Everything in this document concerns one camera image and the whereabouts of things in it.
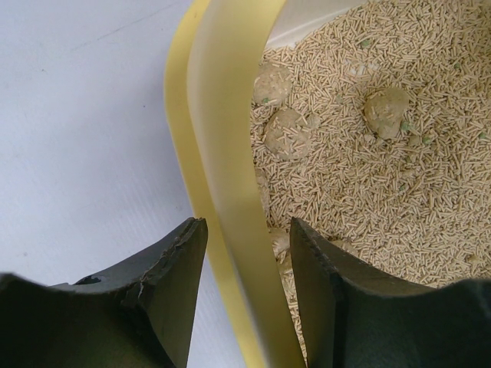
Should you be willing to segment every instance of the white surface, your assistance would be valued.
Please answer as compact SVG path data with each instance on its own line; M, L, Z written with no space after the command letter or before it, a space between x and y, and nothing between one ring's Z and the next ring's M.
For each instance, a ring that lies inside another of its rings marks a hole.
M191 216L163 110L190 0L4 0L0 270L74 282ZM190 368L243 367L203 268Z

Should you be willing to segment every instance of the black plastic part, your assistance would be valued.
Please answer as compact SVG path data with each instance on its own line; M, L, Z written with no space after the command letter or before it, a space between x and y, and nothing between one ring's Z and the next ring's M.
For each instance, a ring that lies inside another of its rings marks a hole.
M205 220L74 285L0 274L1 367L185 367Z
M491 282L442 289L386 274L292 219L309 368L488 368Z

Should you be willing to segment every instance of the green litter granule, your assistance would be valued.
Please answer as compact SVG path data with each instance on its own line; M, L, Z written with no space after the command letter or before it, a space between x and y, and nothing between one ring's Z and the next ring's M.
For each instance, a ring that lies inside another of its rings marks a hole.
M423 139L421 140L423 142L423 144L430 144L431 143L431 137L430 136L424 136Z
M371 46L371 40L370 39L366 39L366 40L363 40L362 42L360 42L360 47L362 50L364 50L365 48L369 48Z
M409 122L403 121L400 124L400 130L402 130L403 132L408 132L410 129L411 129L411 125L409 124Z

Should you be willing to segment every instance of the yellow litter box rim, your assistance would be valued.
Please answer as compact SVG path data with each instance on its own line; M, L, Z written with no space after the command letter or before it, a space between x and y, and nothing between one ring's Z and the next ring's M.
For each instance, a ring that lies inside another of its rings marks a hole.
M247 366L305 366L255 181L252 86L285 0L195 0L166 63L167 120L207 255Z

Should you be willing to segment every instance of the litter clump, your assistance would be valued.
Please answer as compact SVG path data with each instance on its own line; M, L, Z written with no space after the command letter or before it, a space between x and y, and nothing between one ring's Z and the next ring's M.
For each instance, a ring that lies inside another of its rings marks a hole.
M252 99L258 105L278 106L292 92L292 74L286 67L264 63L254 82Z
M364 108L367 125L383 140L395 138L408 107L409 95L406 91L387 88L368 98Z
M307 156L311 132L304 117L293 109L275 113L265 128L265 145L283 160Z

